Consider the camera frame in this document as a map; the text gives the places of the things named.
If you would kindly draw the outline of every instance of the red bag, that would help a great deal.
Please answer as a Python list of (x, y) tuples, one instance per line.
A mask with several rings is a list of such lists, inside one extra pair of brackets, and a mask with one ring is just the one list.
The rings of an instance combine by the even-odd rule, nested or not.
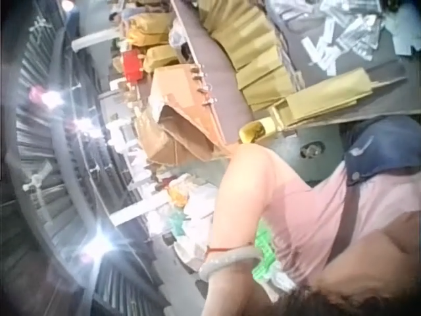
[(137, 50), (125, 51), (123, 56), (123, 71), (127, 82), (136, 84), (143, 78), (143, 62), (137, 57)]

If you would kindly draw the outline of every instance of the workbench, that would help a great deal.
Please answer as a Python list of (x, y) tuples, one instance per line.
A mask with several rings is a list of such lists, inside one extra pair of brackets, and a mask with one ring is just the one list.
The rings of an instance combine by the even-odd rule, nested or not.
[[(309, 37), (313, 43), (323, 34), (324, 23), (300, 33), (293, 33), (272, 10), (271, 1), (265, 0), (268, 18), (278, 27), (287, 42), (288, 53), (293, 66), (302, 72), (306, 86), (312, 86), (329, 77), (311, 61), (301, 40)], [(379, 48), (374, 52), (372, 61), (365, 61), (352, 51), (337, 60), (337, 74), (355, 68), (367, 70), (370, 77), (385, 80), (391, 75), (405, 75), (406, 80), (378, 89), (370, 97), (360, 100), (357, 105), (342, 111), (322, 115), (300, 127), (339, 124), (356, 120), (371, 119), (380, 115), (419, 115), (421, 114), (421, 64), (420, 55), (412, 58), (399, 58), (395, 54), (391, 34), (382, 30)]]

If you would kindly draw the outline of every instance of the bracelet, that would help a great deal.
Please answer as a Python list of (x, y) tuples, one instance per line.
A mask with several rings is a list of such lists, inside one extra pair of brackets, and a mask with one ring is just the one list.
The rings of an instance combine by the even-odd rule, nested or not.
[(262, 260), (262, 253), (255, 246), (234, 248), (221, 253), (221, 255), (217, 258), (210, 259), (205, 262), (199, 270), (199, 276), (202, 280), (208, 282), (210, 276), (215, 272), (229, 267), (234, 263), (250, 259), (254, 259), (255, 261), (253, 268), (255, 268)]

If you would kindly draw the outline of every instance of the dark hair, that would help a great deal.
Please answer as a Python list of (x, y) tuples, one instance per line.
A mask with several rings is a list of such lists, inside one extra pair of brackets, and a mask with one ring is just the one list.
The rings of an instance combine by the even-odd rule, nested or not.
[(415, 316), (421, 315), (421, 282), (399, 297), (370, 297), (362, 302), (328, 297), (308, 287), (282, 296), (259, 316)]
[(110, 22), (113, 22), (115, 17), (117, 16), (117, 12), (113, 12), (109, 15), (108, 19), (110, 20)]

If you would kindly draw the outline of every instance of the gray floor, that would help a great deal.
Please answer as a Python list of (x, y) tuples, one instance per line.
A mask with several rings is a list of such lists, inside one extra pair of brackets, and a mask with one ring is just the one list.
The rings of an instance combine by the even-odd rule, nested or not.
[[(301, 158), (301, 146), (314, 141), (323, 142), (326, 146), (325, 152), (314, 159)], [(337, 126), (300, 130), (296, 137), (278, 138), (271, 148), (305, 181), (319, 181), (328, 177), (341, 161), (343, 154)], [(227, 166), (228, 160), (223, 159), (210, 163), (196, 162), (178, 171), (190, 172), (218, 186)], [(194, 285), (196, 278), (184, 271), (174, 258), (173, 252), (162, 242), (157, 241), (155, 249), (158, 257), (155, 265), (164, 281), (162, 291), (172, 304), (167, 316), (200, 316), (204, 299)]]

